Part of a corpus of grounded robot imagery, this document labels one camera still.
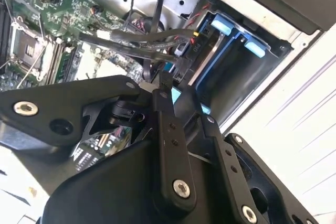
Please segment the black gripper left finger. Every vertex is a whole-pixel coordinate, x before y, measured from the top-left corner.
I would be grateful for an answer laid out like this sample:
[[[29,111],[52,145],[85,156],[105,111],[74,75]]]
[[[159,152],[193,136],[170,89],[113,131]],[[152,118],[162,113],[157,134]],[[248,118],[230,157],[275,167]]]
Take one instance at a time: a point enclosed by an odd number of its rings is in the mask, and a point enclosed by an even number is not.
[[[79,143],[118,126],[133,129],[132,144],[114,162],[129,178],[136,153],[149,157],[155,203],[191,211],[196,192],[183,128],[174,114],[173,77],[163,71],[147,91],[123,75],[1,93],[1,144],[12,150],[65,158]]]

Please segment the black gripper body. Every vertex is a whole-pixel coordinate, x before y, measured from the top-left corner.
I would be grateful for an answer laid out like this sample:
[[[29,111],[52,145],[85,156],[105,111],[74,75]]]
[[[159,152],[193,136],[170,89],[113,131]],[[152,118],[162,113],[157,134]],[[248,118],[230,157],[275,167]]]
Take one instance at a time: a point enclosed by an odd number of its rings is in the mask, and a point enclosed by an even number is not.
[[[211,163],[191,156],[196,207],[185,216],[153,201],[152,146],[135,144],[64,181],[50,196],[42,223],[234,223],[223,183]]]

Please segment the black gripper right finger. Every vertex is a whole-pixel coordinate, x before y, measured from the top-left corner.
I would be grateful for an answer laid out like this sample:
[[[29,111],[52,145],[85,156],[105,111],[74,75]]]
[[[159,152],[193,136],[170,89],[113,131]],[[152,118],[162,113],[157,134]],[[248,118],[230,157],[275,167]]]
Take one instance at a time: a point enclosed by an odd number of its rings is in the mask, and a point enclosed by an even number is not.
[[[317,223],[317,220],[238,134],[223,137],[203,112],[196,90],[187,87],[175,102],[187,149],[209,165],[213,209],[225,223]]]

